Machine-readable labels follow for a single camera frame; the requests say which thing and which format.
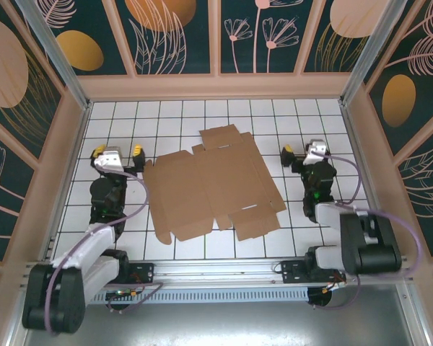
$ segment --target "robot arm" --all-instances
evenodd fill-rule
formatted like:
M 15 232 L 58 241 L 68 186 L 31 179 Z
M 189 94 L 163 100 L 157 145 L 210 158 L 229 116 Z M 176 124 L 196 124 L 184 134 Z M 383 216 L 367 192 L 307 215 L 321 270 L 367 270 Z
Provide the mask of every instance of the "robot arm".
M 45 298 L 52 276 L 56 280 L 51 291 L 50 325 L 54 332 L 66 333 L 78 330 L 86 306 L 106 284 L 113 280 L 127 282 L 129 266 L 126 252 L 110 249 L 123 233 L 126 217 L 123 208 L 127 177 L 115 171 L 142 172 L 144 161 L 144 152 L 138 146 L 134 151 L 134 167 L 122 166 L 119 148 L 101 146 L 93 151 L 92 166 L 102 177 L 90 186 L 92 208 L 83 242 L 74 245 L 50 264 L 39 264 L 31 269 L 22 315 L 25 328 L 45 329 Z M 61 270 L 54 274 L 62 263 Z
M 339 247 L 316 247 L 318 267 L 349 274 L 396 272 L 401 253 L 390 221 L 381 216 L 355 213 L 333 203 L 316 205 L 318 223 L 340 231 Z

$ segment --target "cardboard sheet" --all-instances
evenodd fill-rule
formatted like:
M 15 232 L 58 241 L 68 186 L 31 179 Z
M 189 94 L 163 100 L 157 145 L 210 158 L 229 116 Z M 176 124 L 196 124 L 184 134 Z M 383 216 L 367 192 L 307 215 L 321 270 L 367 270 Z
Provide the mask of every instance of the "cardboard sheet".
M 201 131 L 203 145 L 148 161 L 144 170 L 157 238 L 171 244 L 234 225 L 239 240 L 279 228 L 286 209 L 250 133 L 234 125 Z

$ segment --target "grid line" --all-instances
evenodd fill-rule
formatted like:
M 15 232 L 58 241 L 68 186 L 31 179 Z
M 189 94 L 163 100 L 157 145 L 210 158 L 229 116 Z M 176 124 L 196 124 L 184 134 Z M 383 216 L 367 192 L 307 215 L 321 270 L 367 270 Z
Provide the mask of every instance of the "grid line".
M 344 138 L 346 137 L 346 130 L 343 131 L 341 125 L 338 123 L 338 121 L 341 119 L 341 117 L 339 117 L 339 115 L 330 115 L 331 117 L 337 117 L 336 120 L 334 120 L 333 118 L 329 118 L 327 120 L 327 122 L 325 121 L 324 116 L 322 114 L 319 114 L 320 119 L 321 119 L 321 124 L 320 124 L 320 130 L 318 128 L 317 131 L 315 131 L 315 128 L 313 127 L 314 122 L 310 122 L 308 120 L 305 120 L 304 118 L 300 118 L 301 117 L 310 117 L 310 115 L 277 115 L 276 114 L 276 108 L 275 108 L 275 102 L 272 99 L 267 99 L 271 101 L 271 108 L 273 111 L 273 115 L 266 115 L 266 112 L 261 112 L 261 109 L 258 109 L 257 107 L 263 107 L 264 110 L 267 110 L 267 108 L 264 108 L 266 106 L 268 106 L 268 104 L 266 102 L 262 102 L 260 104 L 258 104 L 257 102 L 251 102 L 249 99 L 243 99 L 245 101 L 247 101 L 248 103 L 248 108 L 246 108 L 246 110 L 250 111 L 250 114 L 248 113 L 246 116 L 240 117 L 232 117 L 229 113 L 229 100 L 225 99 L 222 101 L 225 102 L 220 102 L 219 106 L 220 106 L 220 110 L 221 110 L 221 114 L 215 114 L 215 115 L 221 115 L 218 117 L 212 117 L 215 118 L 216 120 L 212 120 L 214 121 L 214 123 L 219 123 L 219 124 L 230 124 L 232 121 L 236 124 L 236 126 L 238 127 L 238 124 L 243 125 L 243 126 L 247 126 L 246 130 L 249 130 L 249 128 L 252 131 L 252 134 L 254 135 L 254 138 L 257 138 L 258 140 L 260 140 L 260 142 L 258 143 L 259 149 L 261 152 L 266 152 L 267 154 L 262 155 L 262 157 L 264 159 L 266 159 L 266 166 L 268 167 L 268 169 L 270 170 L 271 176 L 273 178 L 277 179 L 277 183 L 279 184 L 284 184 L 282 188 L 285 192 L 285 200 L 284 202 L 287 203 L 286 207 L 287 210 L 285 212 L 285 214 L 283 214 L 284 219 L 282 219 L 281 222 L 281 230 L 283 230 L 283 232 L 281 232 L 280 234 L 283 234 L 283 236 L 288 236 L 288 231 L 290 230 L 290 235 L 292 237 L 292 241 L 293 241 L 293 247 L 294 247 L 294 254 L 297 255 L 298 253 L 298 249 L 304 249 L 307 247 L 307 244 L 305 243 L 306 241 L 308 241 L 309 239 L 309 235 L 302 235 L 299 236 L 297 239 L 295 238 L 295 230 L 296 229 L 304 229 L 305 232 L 307 232 L 308 229 L 318 229 L 320 230 L 320 235 L 321 238 L 319 240 L 318 238 L 318 232 L 314 231 L 311 234 L 311 237 L 315 237 L 315 243 L 318 243 L 318 245 L 320 245 L 320 243 L 322 242 L 323 244 L 326 243 L 325 240 L 328 240 L 328 237 L 330 238 L 330 234 L 328 233 L 327 236 L 325 235 L 325 233 L 323 233 L 323 230 L 325 229 L 324 227 L 317 225 L 317 224 L 313 224 L 313 223 L 308 223 L 308 222 L 304 222 L 303 219 L 300 216 L 300 211 L 296 209 L 296 207 L 298 206 L 299 208 L 301 208 L 301 201 L 302 201 L 302 197 L 300 197 L 300 195 L 293 195 L 288 197 L 288 192 L 289 191 L 289 187 L 293 186 L 296 187 L 297 186 L 297 182 L 292 182 L 292 181 L 288 181 L 287 177 L 289 177 L 289 175 L 287 174 L 287 171 L 281 167 L 282 172 L 279 171 L 279 168 L 277 167 L 277 165 L 279 165 L 280 163 L 277 162 L 277 160 L 274 157 L 279 157 L 279 153 L 281 150 L 281 143 L 284 141 L 285 138 L 288 138 L 289 136 L 292 136 L 292 138 L 294 140 L 297 140 L 298 138 L 296 136 L 300 136 L 301 141 L 299 140 L 299 142 L 296 142 L 297 145 L 302 145 L 303 148 L 305 147 L 305 141 L 308 138 L 314 138 L 315 136 L 321 136 L 324 137 L 324 139 L 326 140 L 326 143 L 329 145 L 329 138 L 328 136 L 330 135 L 342 135 Z M 202 111 L 201 109 L 199 109 L 199 113 L 196 114 L 190 114 L 191 116 L 188 117 L 186 116 L 186 118 L 195 118 L 195 119 L 204 119 L 204 129 L 207 128 L 207 126 L 210 124 L 207 121 L 207 111 L 206 111 L 206 107 L 207 107 L 207 100 L 204 100 L 202 103 L 204 104 L 204 110 Z M 223 107 L 224 107 L 224 103 L 226 104 L 226 115 L 223 112 Z M 118 111 L 118 103 L 117 102 L 113 102 L 113 105 L 106 105 L 105 108 L 103 108 L 102 106 L 98 106 L 95 107 L 95 112 L 103 112 L 102 116 L 104 117 L 104 119 L 92 119 L 92 117 L 94 116 L 94 112 L 92 109 L 92 112 L 90 114 L 90 119 L 89 122 L 87 124 L 87 127 L 85 128 L 85 136 L 84 139 L 82 141 L 82 148 L 84 148 L 84 153 L 82 153 L 82 150 L 79 152 L 78 158 L 77 158 L 77 163 L 75 165 L 74 168 L 74 174 L 73 177 L 71 179 L 71 187 L 69 190 L 69 195 L 73 195 L 74 191 L 77 190 L 79 191 L 80 189 L 77 189 L 77 186 L 74 186 L 74 183 L 77 182 L 80 184 L 80 186 L 84 186 L 85 187 L 89 186 L 89 182 L 92 181 L 92 179 L 90 178 L 91 176 L 93 176 L 93 174 L 90 174 L 89 169 L 87 167 L 83 167 L 82 165 L 87 164 L 88 162 L 88 151 L 92 150 L 92 148 L 89 148 L 88 146 L 91 143 L 95 143 L 96 142 L 102 142 L 102 141 L 107 141 L 108 143 L 110 143 L 113 140 L 116 140 L 119 142 L 120 145 L 122 145 L 122 148 L 126 148 L 128 146 L 128 144 L 130 145 L 130 149 L 132 148 L 134 141 L 138 141 L 143 148 L 145 148 L 145 150 L 148 151 L 147 154 L 147 158 L 146 159 L 152 159 L 155 160 L 157 158 L 158 154 L 161 154 L 161 152 L 174 152 L 174 151 L 179 151 L 181 150 L 182 146 L 184 144 L 187 143 L 191 143 L 193 145 L 195 145 L 195 143 L 200 142 L 200 138 L 201 136 L 199 134 L 195 134 L 193 135 L 191 133 L 191 136 L 183 136 L 184 133 L 186 133 L 186 123 L 183 123 L 183 119 L 184 119 L 184 107 L 185 107 L 185 103 L 183 100 L 181 100 L 180 102 L 176 102 L 175 105 L 170 105 L 168 104 L 166 108 L 164 108 L 164 104 L 162 103 L 162 101 L 158 101 L 156 102 L 156 105 L 154 107 L 150 107 L 150 110 L 148 110 L 148 107 L 145 107 L 144 110 L 146 112 L 142 112 L 141 114 L 138 114 L 139 110 L 140 110 L 140 104 L 137 102 L 136 103 L 136 114 L 134 115 L 134 118 L 132 117 L 125 117 L 125 115 L 123 114 L 118 114 L 120 115 L 120 117 L 114 117 L 115 111 Z M 179 106 L 181 106 L 181 110 L 180 113 L 178 113 L 178 108 Z M 293 102 L 293 105 L 287 105 L 284 106 L 284 108 L 281 108 L 280 111 L 283 112 L 285 111 L 287 108 L 285 107 L 293 107 L 292 110 L 294 109 L 295 112 L 298 114 L 298 109 L 297 109 L 297 103 Z M 173 112 L 173 114 L 177 115 L 176 117 L 169 117 L 167 115 L 172 114 L 172 113 L 168 113 L 165 112 L 165 109 L 170 109 L 170 112 Z M 129 112 L 131 112 L 133 110 L 133 105 L 131 105 L 131 107 L 129 107 Z M 290 117 L 292 119 L 292 117 L 296 117 L 296 120 L 292 119 L 293 121 L 297 121 L 299 130 L 296 129 L 296 126 L 290 126 L 287 129 L 286 128 L 280 128 L 278 126 L 278 123 L 276 121 L 276 119 L 283 119 L 282 123 L 286 123 L 289 124 L 289 120 L 286 120 L 285 118 Z M 122 136 L 123 134 L 127 135 L 127 131 L 117 131 L 117 130 L 113 130 L 114 128 L 119 129 L 119 123 L 114 123 L 114 121 L 117 120 L 123 120 L 125 122 L 125 120 L 132 120 L 129 125 L 131 126 L 131 124 L 133 124 L 133 130 L 130 136 Z M 160 130 L 161 133 L 167 134 L 167 133 L 171 133 L 173 135 L 176 136 L 159 136 L 159 119 L 164 122 L 162 125 L 164 126 L 163 129 Z M 102 128 L 96 128 L 97 126 L 97 120 L 104 120 L 104 122 L 99 122 L 99 124 L 102 126 Z M 306 125 L 304 126 L 308 126 L 308 128 L 302 128 L 301 124 L 304 123 Z M 90 137 L 92 138 L 87 138 L 86 134 L 88 131 L 88 126 L 91 124 L 92 129 L 90 130 Z M 258 132 L 267 132 L 265 131 L 264 126 L 269 125 L 272 133 L 262 133 L 262 134 L 258 134 L 255 133 L 255 129 Z M 147 136 L 135 136 L 135 128 L 137 126 L 141 126 L 141 134 L 143 135 L 147 135 Z M 196 126 L 193 126 L 190 129 L 194 129 L 197 130 L 198 128 L 196 128 Z M 282 133 L 282 136 L 279 132 L 295 132 L 295 133 Z M 103 134 L 106 137 L 94 137 L 96 136 L 93 133 L 100 133 Z M 335 140 L 335 143 L 339 143 L 339 141 L 341 140 L 340 136 L 335 136 L 333 138 Z M 346 146 L 341 146 L 341 145 L 336 145 L 337 146 L 337 152 L 333 152 L 333 154 L 335 155 L 350 155 L 352 154 L 352 150 L 348 150 Z M 346 172 L 344 172 L 345 174 L 340 174 L 340 172 L 338 173 L 338 177 L 355 177 L 356 174 L 350 174 L 351 171 L 347 170 Z M 341 188 L 340 188 L 340 183 L 338 183 L 338 179 L 336 178 L 336 184 L 337 184 L 337 191 L 336 193 L 339 195 L 339 197 L 341 198 Z M 80 234 L 83 233 L 81 231 L 77 231 L 79 229 L 82 228 L 73 228 L 75 231 L 72 231 L 73 229 L 71 229 L 71 227 L 67 227 L 64 226 L 64 224 L 66 222 L 70 222 L 72 224 L 74 224 L 74 219 L 69 220 L 69 218 L 73 218 L 73 217 L 82 217 L 82 216 L 77 216 L 76 214 L 73 213 L 73 210 L 70 210 L 68 208 L 68 206 L 71 207 L 80 207 L 80 206 L 85 206 L 87 207 L 89 205 L 89 201 L 87 199 L 87 194 L 84 193 L 84 191 L 82 191 L 82 193 L 78 193 L 77 195 L 75 195 L 71 202 L 69 202 L 68 198 L 66 200 L 66 204 L 65 204 L 65 208 L 64 208 L 64 212 L 63 215 L 61 217 L 61 224 L 59 225 L 58 228 L 58 233 L 57 233 L 57 239 L 55 241 L 55 245 L 54 245 L 54 252 L 56 253 L 57 251 L 62 252 L 62 251 L 66 251 L 66 247 L 68 245 L 68 241 L 73 241 L 77 235 L 76 234 Z M 357 200 L 358 203 L 364 203 L 365 200 L 365 196 L 361 196 L 361 199 Z M 131 199 L 131 196 L 129 198 L 129 203 L 126 203 L 126 205 L 134 205 L 135 201 Z M 160 243 L 159 241 L 157 241 L 156 239 L 153 239 L 154 234 L 148 234 L 149 232 L 154 232 L 155 230 L 150 230 L 149 228 L 151 228 L 151 223 L 152 223 L 152 219 L 151 219 L 151 212 L 150 209 L 148 208 L 147 211 L 147 215 L 146 215 L 146 220 L 144 220 L 144 217 L 141 217 L 140 219 L 137 219 L 138 222 L 141 223 L 134 223 L 135 221 L 132 221 L 130 226 L 128 227 L 128 231 L 125 231 L 128 234 L 133 234 L 136 232 L 137 236 L 133 236 L 130 235 L 131 237 L 134 237 L 136 239 L 140 239 L 141 241 L 143 241 L 142 239 L 144 239 L 144 248 L 142 249 L 142 258 L 141 258 L 141 250 L 139 251 L 139 253 L 137 252 L 135 254 L 135 256 L 137 256 L 138 258 L 133 258 L 132 260 L 144 260 L 146 259 L 146 254 L 149 255 L 149 258 L 152 258 L 152 256 L 154 256 L 154 258 L 157 259 L 161 259 L 161 260 L 173 260 L 173 259 L 177 259 L 177 240 L 176 237 L 174 237 L 174 243 L 173 243 L 173 248 L 168 245 L 164 245 L 162 243 Z M 276 240 L 274 239 L 269 239 L 266 238 L 266 236 L 263 236 L 262 240 L 261 239 L 257 239 L 256 241 L 248 241 L 248 242 L 239 242 L 237 240 L 237 234 L 235 232 L 235 228 L 232 227 L 232 229 L 228 230 L 228 237 L 223 236 L 223 238 L 219 238 L 218 236 L 216 237 L 210 237 L 209 234 L 203 235 L 204 237 L 204 241 L 196 241 L 196 244 L 198 244 L 198 248 L 194 247 L 194 246 L 188 246 L 187 249 L 190 249 L 190 251 L 196 251 L 196 259 L 197 258 L 202 258 L 202 253 L 204 253 L 204 259 L 208 259 L 209 257 L 211 257 L 212 259 L 214 258 L 241 258 L 241 257 L 252 257 L 252 258 L 263 258 L 263 257 L 268 257 L 268 258 L 275 258 L 275 257 L 282 257 L 281 252 L 277 252 L 277 247 L 274 247 L 275 245 L 279 245 L 279 247 L 281 246 L 281 244 L 279 243 L 279 241 L 281 241 L 281 237 L 278 236 L 276 238 Z M 223 252 L 219 252 L 218 251 L 218 247 L 226 247 L 225 250 Z M 178 258 L 180 258 L 180 249 L 178 249 Z

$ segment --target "dark green wallpaper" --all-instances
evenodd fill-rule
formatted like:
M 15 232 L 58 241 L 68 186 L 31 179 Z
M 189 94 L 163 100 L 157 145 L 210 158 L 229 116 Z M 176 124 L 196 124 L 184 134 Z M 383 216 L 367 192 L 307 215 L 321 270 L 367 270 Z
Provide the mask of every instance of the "dark green wallpaper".
M 399 166 L 399 172 L 433 256 L 433 135 Z
M 207 0 L 115 4 L 137 74 L 210 73 Z
M 364 78 L 364 83 L 367 84 L 367 82 L 369 81 L 370 77 L 372 77 L 372 74 L 374 73 L 375 69 L 377 68 L 378 63 L 380 62 L 380 58 L 382 57 L 383 53 L 388 49 L 388 46 L 390 45 L 391 41 L 393 40 L 393 38 L 395 37 L 395 34 L 398 32 L 399 27 L 401 26 L 401 24 L 403 24 L 404 19 L 407 16 L 407 13 L 409 12 L 409 9 L 411 9 L 412 5 L 414 5 L 414 1 L 415 0 L 408 0 L 406 2 L 406 5 L 404 6 L 404 10 L 403 13 L 401 14 L 401 16 L 399 17 L 398 21 L 396 22 L 395 26 L 393 27 L 393 30 L 391 30 L 391 33 L 388 35 L 388 38 L 385 42 L 385 44 L 383 45 L 382 49 L 380 49 L 380 52 L 378 53 L 374 63 L 372 64 L 372 66 L 370 66 L 369 71 L 367 72 L 365 78 Z
M 222 0 L 223 74 L 293 72 L 312 2 L 282 4 L 276 6 L 272 1 L 269 8 L 262 9 L 255 1 Z
M 339 35 L 331 24 L 332 5 L 340 6 L 340 12 L 346 12 L 352 1 L 326 0 L 318 29 L 312 43 L 310 54 L 305 66 L 305 72 L 351 72 L 361 54 L 369 36 L 353 38 L 354 32 L 347 32 L 350 37 Z M 372 1 L 369 1 L 368 12 L 372 12 Z M 345 25 L 356 27 L 362 16 L 348 14 Z
M 394 154 L 433 116 L 433 0 L 427 0 L 370 91 Z
M 77 75 L 126 74 L 101 0 L 36 4 Z
M 0 261 L 16 225 L 34 171 L 0 141 Z
M 0 6 L 0 124 L 39 157 L 60 99 Z

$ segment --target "cardboard flap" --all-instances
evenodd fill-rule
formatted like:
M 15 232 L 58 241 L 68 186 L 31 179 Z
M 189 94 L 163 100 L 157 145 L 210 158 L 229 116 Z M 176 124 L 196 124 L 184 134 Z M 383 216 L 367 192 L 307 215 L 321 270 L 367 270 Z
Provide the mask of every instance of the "cardboard flap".
M 281 228 L 276 211 L 269 204 L 242 209 L 231 214 L 230 218 L 236 228 L 237 239 L 240 241 L 264 236 L 268 232 Z
M 197 146 L 193 146 L 193 154 L 201 153 L 204 151 L 204 146 L 202 144 L 198 144 Z
M 234 124 L 200 131 L 205 149 L 215 149 L 242 143 L 242 137 Z
M 232 227 L 232 222 L 229 219 L 228 215 L 217 216 L 215 220 L 216 220 L 216 224 L 218 225 L 218 229 L 220 231 L 224 231 L 225 229 Z
M 162 155 L 156 158 L 155 166 L 163 166 L 166 164 L 171 164 L 175 161 L 184 159 L 189 156 L 192 156 L 192 154 L 186 150 L 181 150 L 181 151 L 177 151 L 176 153 Z
M 263 160 L 263 157 L 258 150 L 253 136 L 249 132 L 247 132 L 243 133 L 241 137 L 244 140 L 244 144 L 248 149 L 250 158 L 255 165 L 255 170 L 260 177 L 261 184 L 263 185 L 263 188 L 269 200 L 271 201 L 273 209 L 277 213 L 279 211 L 286 210 L 286 203 L 282 199 L 281 193 L 279 192 L 273 178 L 271 177 L 271 173 L 268 171 L 268 167 L 266 166 L 265 161 Z

